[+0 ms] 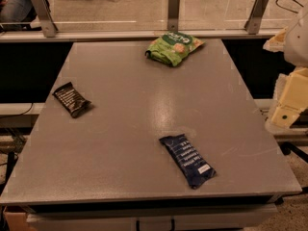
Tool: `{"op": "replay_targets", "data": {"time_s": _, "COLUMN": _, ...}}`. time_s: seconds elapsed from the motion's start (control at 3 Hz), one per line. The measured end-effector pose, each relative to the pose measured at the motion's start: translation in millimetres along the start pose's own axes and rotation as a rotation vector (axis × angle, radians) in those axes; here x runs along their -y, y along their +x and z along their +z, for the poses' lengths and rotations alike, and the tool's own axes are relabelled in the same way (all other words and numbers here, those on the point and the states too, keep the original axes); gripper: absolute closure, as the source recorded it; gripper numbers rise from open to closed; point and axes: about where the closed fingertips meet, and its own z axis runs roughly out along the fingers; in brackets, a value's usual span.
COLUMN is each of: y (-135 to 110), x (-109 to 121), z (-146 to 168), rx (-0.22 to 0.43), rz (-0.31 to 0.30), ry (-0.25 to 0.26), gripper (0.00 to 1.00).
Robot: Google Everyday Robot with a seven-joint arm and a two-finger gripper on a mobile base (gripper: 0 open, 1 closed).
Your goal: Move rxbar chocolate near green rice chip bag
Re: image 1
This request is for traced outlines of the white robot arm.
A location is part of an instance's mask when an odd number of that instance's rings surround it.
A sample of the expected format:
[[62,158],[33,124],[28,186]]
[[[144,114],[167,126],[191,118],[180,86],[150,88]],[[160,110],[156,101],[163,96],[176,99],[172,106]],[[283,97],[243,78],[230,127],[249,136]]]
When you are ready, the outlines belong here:
[[278,76],[266,120],[269,131],[280,133],[308,109],[308,4],[286,28],[268,39],[263,48],[282,52],[284,60],[295,66],[290,74]]

